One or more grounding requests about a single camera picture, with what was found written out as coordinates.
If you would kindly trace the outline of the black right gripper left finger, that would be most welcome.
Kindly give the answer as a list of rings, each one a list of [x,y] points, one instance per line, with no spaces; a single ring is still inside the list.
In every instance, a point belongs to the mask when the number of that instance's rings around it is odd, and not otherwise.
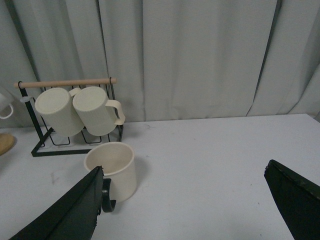
[[[95,167],[12,240],[90,240],[101,212],[103,169]]]

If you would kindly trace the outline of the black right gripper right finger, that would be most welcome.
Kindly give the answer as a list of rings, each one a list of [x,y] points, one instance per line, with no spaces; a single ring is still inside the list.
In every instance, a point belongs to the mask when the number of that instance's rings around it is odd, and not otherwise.
[[[293,238],[318,240],[320,186],[273,159],[265,168],[264,178]]]

